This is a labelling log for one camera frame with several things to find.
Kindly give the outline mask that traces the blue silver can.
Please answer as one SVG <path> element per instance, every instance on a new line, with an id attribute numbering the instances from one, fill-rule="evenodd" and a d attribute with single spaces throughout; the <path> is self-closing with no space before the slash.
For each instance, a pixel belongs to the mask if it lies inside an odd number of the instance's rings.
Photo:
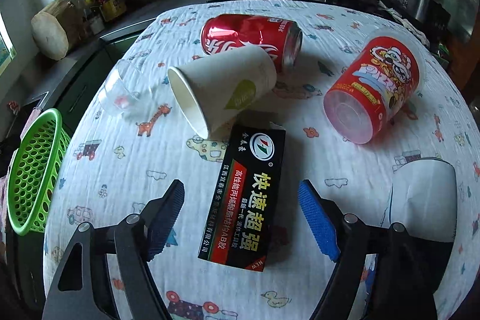
<path id="1" fill-rule="evenodd" d="M 409 235 L 451 243 L 456 236 L 456 171 L 444 160 L 421 158 L 400 167 L 392 182 L 386 221 Z"/>

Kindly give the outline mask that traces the black glue box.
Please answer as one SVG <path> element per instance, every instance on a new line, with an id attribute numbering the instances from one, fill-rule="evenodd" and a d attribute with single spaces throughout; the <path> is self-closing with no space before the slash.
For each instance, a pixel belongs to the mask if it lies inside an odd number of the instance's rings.
<path id="1" fill-rule="evenodd" d="M 286 137 L 282 127 L 233 125 L 198 258 L 248 271 L 264 270 Z"/>

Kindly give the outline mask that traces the red snack cup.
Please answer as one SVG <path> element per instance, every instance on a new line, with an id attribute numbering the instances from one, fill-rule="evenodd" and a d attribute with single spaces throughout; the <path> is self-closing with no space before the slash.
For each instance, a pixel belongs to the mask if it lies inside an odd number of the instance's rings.
<path id="1" fill-rule="evenodd" d="M 324 96 L 333 128 L 357 145 L 371 141 L 422 89 L 424 54 L 425 47 L 404 28 L 372 32 Z"/>

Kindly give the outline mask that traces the clear plastic cup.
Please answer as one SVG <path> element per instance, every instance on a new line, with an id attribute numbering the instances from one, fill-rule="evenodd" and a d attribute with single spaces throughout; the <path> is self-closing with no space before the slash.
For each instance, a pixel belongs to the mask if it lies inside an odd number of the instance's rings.
<path id="1" fill-rule="evenodd" d="M 121 59 L 98 92 L 103 110 L 113 116 L 137 114 L 152 98 L 149 79 L 135 62 Z"/>

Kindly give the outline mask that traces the white paper cup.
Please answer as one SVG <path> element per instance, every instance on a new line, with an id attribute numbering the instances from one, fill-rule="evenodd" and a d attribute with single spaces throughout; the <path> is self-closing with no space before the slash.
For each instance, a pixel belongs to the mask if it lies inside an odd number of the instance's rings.
<path id="1" fill-rule="evenodd" d="M 270 92 L 277 72 L 258 46 L 243 46 L 168 68 L 170 88 L 195 133 L 218 128 Z"/>

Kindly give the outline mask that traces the red cola can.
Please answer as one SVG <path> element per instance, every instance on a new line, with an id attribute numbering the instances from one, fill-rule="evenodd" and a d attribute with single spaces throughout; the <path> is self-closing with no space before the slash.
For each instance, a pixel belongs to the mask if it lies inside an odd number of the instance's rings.
<path id="1" fill-rule="evenodd" d="M 261 15 L 218 15 L 210 18 L 201 32 L 202 49 L 206 54 L 258 46 L 270 56 L 278 73 L 295 67 L 302 43 L 303 32 L 298 23 Z"/>

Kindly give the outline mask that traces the green plastic basket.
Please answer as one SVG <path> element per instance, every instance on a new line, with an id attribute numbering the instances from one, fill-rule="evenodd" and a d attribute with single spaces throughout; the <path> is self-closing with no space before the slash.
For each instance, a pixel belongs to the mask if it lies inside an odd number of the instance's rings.
<path id="1" fill-rule="evenodd" d="M 17 235 L 42 233 L 70 142 L 61 113 L 42 112 L 27 130 L 10 168 L 7 210 Z"/>

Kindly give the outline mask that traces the green cabinet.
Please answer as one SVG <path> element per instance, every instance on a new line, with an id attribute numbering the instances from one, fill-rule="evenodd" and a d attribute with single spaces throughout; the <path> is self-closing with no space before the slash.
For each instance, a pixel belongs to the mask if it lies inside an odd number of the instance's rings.
<path id="1" fill-rule="evenodd" d="M 69 82 L 55 103 L 55 108 L 62 115 L 67 134 L 73 135 L 109 72 L 138 37 L 138 34 L 128 35 L 103 44 Z"/>

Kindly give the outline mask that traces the round wooden chopping block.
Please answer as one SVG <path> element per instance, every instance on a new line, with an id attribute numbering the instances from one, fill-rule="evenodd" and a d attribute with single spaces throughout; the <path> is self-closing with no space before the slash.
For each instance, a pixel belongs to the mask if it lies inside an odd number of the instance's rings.
<path id="1" fill-rule="evenodd" d="M 74 4 L 54 0 L 31 19 L 32 38 L 47 58 L 59 61 L 80 41 L 82 20 Z"/>

